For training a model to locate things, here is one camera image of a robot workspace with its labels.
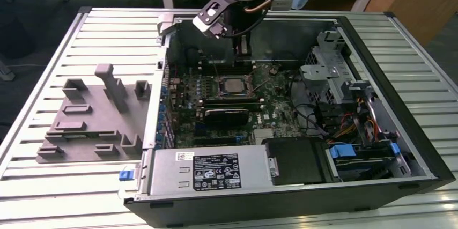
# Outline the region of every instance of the blue drive bracket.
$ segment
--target blue drive bracket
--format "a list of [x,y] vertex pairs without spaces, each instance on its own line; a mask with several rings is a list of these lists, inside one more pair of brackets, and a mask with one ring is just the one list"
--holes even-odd
[[339,144],[330,148],[331,157],[335,158],[343,158],[343,157],[355,157],[356,153],[352,149],[351,144]]

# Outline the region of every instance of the blue tab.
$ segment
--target blue tab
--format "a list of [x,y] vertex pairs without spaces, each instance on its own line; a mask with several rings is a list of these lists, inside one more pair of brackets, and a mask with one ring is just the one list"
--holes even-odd
[[235,136],[235,142],[239,143],[244,138],[244,135]]
[[339,144],[330,148],[332,158],[355,157],[356,153],[351,144]]
[[394,155],[398,155],[398,154],[400,153],[400,150],[399,150],[399,146],[398,146],[398,144],[395,144],[395,143],[391,143],[391,144],[390,144],[390,146],[391,146],[391,149],[392,149]]
[[133,180],[133,170],[120,171],[120,181],[132,181]]

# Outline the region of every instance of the chip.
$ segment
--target chip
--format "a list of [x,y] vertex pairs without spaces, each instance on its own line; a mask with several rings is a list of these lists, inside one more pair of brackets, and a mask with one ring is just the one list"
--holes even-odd
[[227,93],[243,93],[244,89],[244,82],[241,79],[235,78],[224,81],[224,91]]

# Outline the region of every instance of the barcode sticker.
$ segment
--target barcode sticker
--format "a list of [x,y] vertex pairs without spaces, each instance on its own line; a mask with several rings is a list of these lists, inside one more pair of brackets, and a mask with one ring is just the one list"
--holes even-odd
[[176,161],[189,161],[192,160],[193,152],[177,152],[176,153]]

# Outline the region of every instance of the motherboard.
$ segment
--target motherboard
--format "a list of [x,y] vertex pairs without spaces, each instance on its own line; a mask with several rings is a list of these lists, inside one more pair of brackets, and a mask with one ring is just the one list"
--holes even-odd
[[228,73],[201,65],[171,78],[176,148],[251,145],[302,135],[288,95],[291,70],[263,63]]

